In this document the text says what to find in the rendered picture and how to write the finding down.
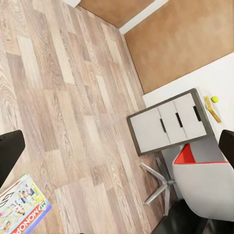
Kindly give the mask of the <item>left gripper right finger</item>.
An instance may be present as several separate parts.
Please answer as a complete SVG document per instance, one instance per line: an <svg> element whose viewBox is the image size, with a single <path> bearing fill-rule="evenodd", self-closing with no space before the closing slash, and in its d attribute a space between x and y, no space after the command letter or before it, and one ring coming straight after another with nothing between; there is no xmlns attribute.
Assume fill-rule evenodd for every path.
<svg viewBox="0 0 234 234"><path fill-rule="evenodd" d="M234 132L223 130L219 139L219 148L226 161L229 161L234 169Z"/></svg>

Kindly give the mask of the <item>tennis ball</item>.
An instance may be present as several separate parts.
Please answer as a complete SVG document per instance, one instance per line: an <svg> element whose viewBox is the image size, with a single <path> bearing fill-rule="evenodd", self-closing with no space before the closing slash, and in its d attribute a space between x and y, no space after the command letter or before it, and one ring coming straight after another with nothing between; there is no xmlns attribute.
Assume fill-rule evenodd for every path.
<svg viewBox="0 0 234 234"><path fill-rule="evenodd" d="M216 104L218 102L218 96L213 96L211 101Z"/></svg>

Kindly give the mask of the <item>board game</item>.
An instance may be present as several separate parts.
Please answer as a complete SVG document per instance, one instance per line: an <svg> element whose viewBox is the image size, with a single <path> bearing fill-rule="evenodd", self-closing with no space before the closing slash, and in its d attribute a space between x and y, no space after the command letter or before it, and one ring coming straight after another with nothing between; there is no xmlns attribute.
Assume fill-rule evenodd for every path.
<svg viewBox="0 0 234 234"><path fill-rule="evenodd" d="M210 111L210 113L216 119L216 121L218 123L221 123L222 118L220 116L220 113L219 113L218 108L216 107L215 103L213 103L211 101L211 98L209 98L209 96L204 96L204 99L205 99L205 102L206 102L207 109Z"/></svg>
<svg viewBox="0 0 234 234"><path fill-rule="evenodd" d="M0 192L0 234L30 234L51 209L25 173Z"/></svg>

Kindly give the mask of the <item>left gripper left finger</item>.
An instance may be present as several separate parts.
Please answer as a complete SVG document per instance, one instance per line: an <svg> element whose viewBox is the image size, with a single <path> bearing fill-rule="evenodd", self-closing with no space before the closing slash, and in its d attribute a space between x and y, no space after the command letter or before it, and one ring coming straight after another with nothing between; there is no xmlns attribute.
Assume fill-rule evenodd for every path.
<svg viewBox="0 0 234 234"><path fill-rule="evenodd" d="M0 135L0 188L25 149L22 130Z"/></svg>

